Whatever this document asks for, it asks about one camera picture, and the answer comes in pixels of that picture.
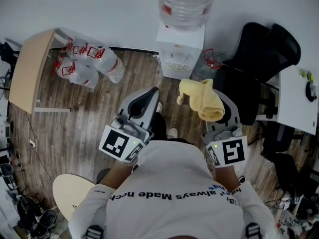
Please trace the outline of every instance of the water bottle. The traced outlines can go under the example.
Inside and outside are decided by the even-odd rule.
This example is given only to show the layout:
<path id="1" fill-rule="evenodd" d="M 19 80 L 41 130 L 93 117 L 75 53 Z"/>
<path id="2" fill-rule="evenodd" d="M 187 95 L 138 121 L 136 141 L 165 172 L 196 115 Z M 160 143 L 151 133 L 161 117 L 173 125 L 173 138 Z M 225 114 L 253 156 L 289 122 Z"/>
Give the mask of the water bottle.
<path id="1" fill-rule="evenodd" d="M 177 30 L 193 31 L 205 24 L 213 0 L 159 0 L 162 22 Z"/>
<path id="2" fill-rule="evenodd" d="M 92 64 L 102 74 L 106 75 L 111 82 L 118 83 L 124 74 L 124 64 L 110 48 L 99 48 L 91 45 L 87 55 L 92 57 Z"/>
<path id="3" fill-rule="evenodd" d="M 71 83 L 94 89 L 99 80 L 99 73 L 79 61 L 67 57 L 60 57 L 55 63 L 56 73 Z"/>
<path id="4" fill-rule="evenodd" d="M 92 58 L 87 56 L 88 43 L 82 39 L 68 38 L 65 51 L 69 58 L 78 60 L 88 67 L 92 66 Z"/>

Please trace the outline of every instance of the black office chair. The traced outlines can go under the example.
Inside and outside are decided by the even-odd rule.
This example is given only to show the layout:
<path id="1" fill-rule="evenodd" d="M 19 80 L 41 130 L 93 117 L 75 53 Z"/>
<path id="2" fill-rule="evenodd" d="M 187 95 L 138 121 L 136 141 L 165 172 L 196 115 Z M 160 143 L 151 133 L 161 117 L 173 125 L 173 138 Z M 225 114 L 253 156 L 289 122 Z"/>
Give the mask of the black office chair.
<path id="1" fill-rule="evenodd" d="M 258 124 L 263 129 L 263 132 L 248 143 L 248 145 L 252 145 L 256 141 L 264 138 L 263 147 L 265 151 L 285 152 L 289 149 L 293 139 L 302 140 L 304 137 L 303 134 L 295 134 L 293 127 L 274 121 L 267 122 L 267 125 L 259 121 Z"/>
<path id="2" fill-rule="evenodd" d="M 25 209 L 25 207 L 23 206 L 23 202 L 19 201 L 17 206 L 17 212 L 19 214 L 20 220 L 18 221 L 18 226 L 22 229 L 27 230 L 28 232 L 30 232 L 33 223 L 36 222 L 36 218 L 35 215 L 33 214 L 32 211 Z"/>
<path id="3" fill-rule="evenodd" d="M 10 178 L 14 174 L 14 168 L 11 164 L 0 165 L 0 177 Z"/>
<path id="4" fill-rule="evenodd" d="M 302 167 L 300 173 L 302 174 L 303 177 L 309 178 L 309 181 L 306 183 L 307 187 L 305 191 L 305 196 L 308 198 L 311 198 L 311 196 L 316 194 L 317 188 L 319 187 L 319 182 L 317 180 L 312 179 L 311 174 L 319 176 L 319 172 L 313 170 L 312 168 L 309 167 L 309 165 L 305 164 Z"/>
<path id="5" fill-rule="evenodd" d="M 279 187 L 291 197 L 300 198 L 305 193 L 306 180 L 298 172 L 293 157 L 275 152 L 263 152 L 263 156 L 274 163 Z"/>
<path id="6" fill-rule="evenodd" d="M 19 51 L 14 51 L 10 47 L 10 45 L 5 42 L 5 43 L 0 43 L 0 57 L 1 60 L 4 62 L 7 62 L 10 65 L 10 73 L 9 73 L 9 78 L 12 79 L 14 69 L 16 62 L 18 60 L 20 52 Z"/>
<path id="7" fill-rule="evenodd" d="M 237 106 L 240 121 L 252 125 L 259 104 L 267 106 L 266 116 L 277 113 L 275 95 L 261 99 L 261 83 L 265 83 L 283 69 L 297 65 L 301 49 L 294 37 L 283 27 L 273 24 L 271 29 L 251 22 L 244 26 L 235 56 L 224 61 L 217 70 L 214 88 L 227 95 Z"/>
<path id="8" fill-rule="evenodd" d="M 30 229 L 30 237 L 32 239 L 50 238 L 51 228 L 53 227 L 57 218 L 57 214 L 53 210 L 47 210 L 41 216 L 40 220 L 33 223 Z"/>

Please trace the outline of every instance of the person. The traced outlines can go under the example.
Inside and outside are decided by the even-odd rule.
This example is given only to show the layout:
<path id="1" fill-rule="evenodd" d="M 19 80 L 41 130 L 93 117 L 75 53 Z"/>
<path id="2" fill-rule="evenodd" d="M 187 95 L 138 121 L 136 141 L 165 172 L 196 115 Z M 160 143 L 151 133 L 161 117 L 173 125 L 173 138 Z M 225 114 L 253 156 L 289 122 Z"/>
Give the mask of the person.
<path id="1" fill-rule="evenodd" d="M 241 239 L 251 222 L 272 238 L 273 215 L 251 184 L 240 184 L 233 166 L 216 168 L 214 181 L 197 147 L 176 129 L 166 135 L 160 111 L 137 165 L 116 160 L 75 209 L 73 239 L 86 238 L 92 225 L 108 239 Z"/>

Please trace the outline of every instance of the shoe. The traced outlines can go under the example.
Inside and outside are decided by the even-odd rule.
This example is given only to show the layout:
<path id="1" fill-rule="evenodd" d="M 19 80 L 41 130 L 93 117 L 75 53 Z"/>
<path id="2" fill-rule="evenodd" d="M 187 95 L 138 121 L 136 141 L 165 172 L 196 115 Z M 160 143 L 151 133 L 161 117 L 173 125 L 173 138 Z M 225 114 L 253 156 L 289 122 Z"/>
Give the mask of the shoe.
<path id="1" fill-rule="evenodd" d="M 156 108 L 156 112 L 162 114 L 163 112 L 163 105 L 159 102 L 158 107 Z"/>
<path id="2" fill-rule="evenodd" d="M 177 138 L 177 129 L 172 127 L 167 133 L 168 139 L 176 139 Z"/>

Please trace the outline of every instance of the wooden floor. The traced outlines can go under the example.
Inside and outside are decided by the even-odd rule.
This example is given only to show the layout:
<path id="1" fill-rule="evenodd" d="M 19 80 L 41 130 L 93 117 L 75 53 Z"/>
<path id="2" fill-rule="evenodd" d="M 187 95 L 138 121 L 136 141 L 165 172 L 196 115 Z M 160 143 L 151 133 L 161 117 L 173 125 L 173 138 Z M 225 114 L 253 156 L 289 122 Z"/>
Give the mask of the wooden floor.
<path id="1" fill-rule="evenodd" d="M 111 122 L 121 100 L 141 88 L 157 86 L 167 127 L 176 127 L 179 137 L 204 151 L 200 139 L 205 131 L 204 122 L 187 103 L 182 106 L 176 103 L 179 80 L 163 77 L 160 65 L 151 54 L 131 51 L 117 51 L 116 54 L 125 64 L 124 78 L 113 84 L 100 74 L 93 93 L 52 73 L 58 52 L 47 59 L 38 92 L 38 98 L 42 100 L 40 106 L 71 108 L 71 113 L 34 113 L 30 116 L 14 105 L 10 107 L 9 120 L 14 124 L 12 141 L 22 163 L 28 164 L 25 172 L 17 173 L 18 185 L 28 185 L 29 191 L 46 198 L 49 208 L 55 205 L 52 182 L 58 175 L 72 173 L 95 181 L 100 170 L 112 165 L 114 160 L 98 149 L 104 126 Z M 244 127 L 248 141 L 260 131 L 257 123 Z M 30 151 L 29 139 L 35 140 L 36 152 Z M 298 168 L 305 162 L 304 150 L 308 144 L 309 139 L 301 147 L 294 140 L 288 151 Z M 260 155 L 261 150 L 262 140 L 249 146 L 249 160 L 246 165 L 237 166 L 236 172 L 251 181 L 263 200 L 272 200 L 279 195 L 275 196 L 276 173 L 273 164 Z"/>

